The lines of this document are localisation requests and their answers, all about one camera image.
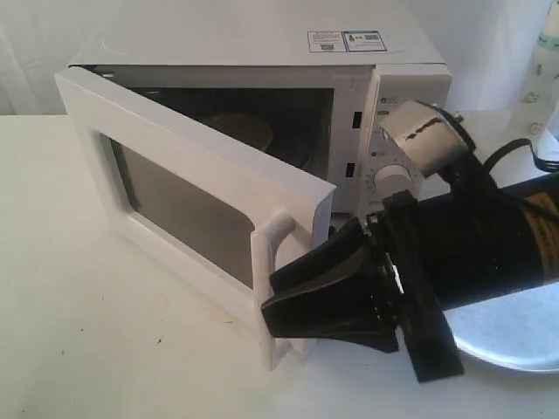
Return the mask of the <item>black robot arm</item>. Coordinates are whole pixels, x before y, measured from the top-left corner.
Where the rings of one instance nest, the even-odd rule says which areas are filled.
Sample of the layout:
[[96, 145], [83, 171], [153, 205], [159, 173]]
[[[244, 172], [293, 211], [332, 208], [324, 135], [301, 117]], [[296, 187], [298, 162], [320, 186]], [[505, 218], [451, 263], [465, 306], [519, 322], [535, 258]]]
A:
[[401, 192], [273, 273], [261, 312], [275, 338], [340, 340], [387, 354], [406, 346], [417, 379], [430, 382], [464, 371], [447, 310], [557, 275], [554, 176], [455, 188], [422, 202]]

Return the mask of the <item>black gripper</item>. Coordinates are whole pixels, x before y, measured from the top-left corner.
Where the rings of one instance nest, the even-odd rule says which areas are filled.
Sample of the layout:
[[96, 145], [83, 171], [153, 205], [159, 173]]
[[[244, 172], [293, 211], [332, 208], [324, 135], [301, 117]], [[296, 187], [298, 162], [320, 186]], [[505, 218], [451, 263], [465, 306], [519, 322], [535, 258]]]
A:
[[[384, 210], [367, 216], [367, 228], [388, 265], [387, 300], [396, 309], [414, 372], [426, 383], [461, 376], [464, 366], [414, 247], [409, 216], [417, 204], [408, 191], [385, 198]], [[375, 297], [360, 272], [368, 257], [362, 224], [354, 217], [326, 242], [278, 269], [270, 277], [273, 297], [261, 306], [269, 333], [397, 352], [393, 311]]]

